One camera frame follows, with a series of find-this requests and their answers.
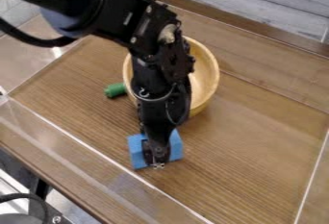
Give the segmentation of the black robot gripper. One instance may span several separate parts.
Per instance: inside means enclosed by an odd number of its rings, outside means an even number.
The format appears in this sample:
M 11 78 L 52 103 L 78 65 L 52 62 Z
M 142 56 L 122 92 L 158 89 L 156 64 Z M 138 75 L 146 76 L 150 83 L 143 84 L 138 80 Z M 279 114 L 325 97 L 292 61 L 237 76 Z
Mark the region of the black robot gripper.
M 189 117 L 195 58 L 174 12 L 147 6 L 128 47 L 132 57 L 132 94 L 147 138 L 142 140 L 147 166 L 163 169 L 170 161 L 170 135 Z

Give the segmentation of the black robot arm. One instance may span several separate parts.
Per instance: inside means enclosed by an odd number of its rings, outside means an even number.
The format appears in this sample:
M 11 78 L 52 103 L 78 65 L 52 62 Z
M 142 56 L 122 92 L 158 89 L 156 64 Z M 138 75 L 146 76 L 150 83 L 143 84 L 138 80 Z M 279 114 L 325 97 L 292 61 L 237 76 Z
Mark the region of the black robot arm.
M 135 168 L 162 168 L 180 158 L 176 132 L 191 105 L 190 73 L 195 58 L 183 38 L 178 15 L 159 0 L 23 0 L 40 7 L 59 33 L 53 39 L 25 34 L 0 18 L 0 30 L 39 46 L 60 47 L 95 35 L 124 47 L 131 56 L 131 92 L 140 132 L 128 138 Z

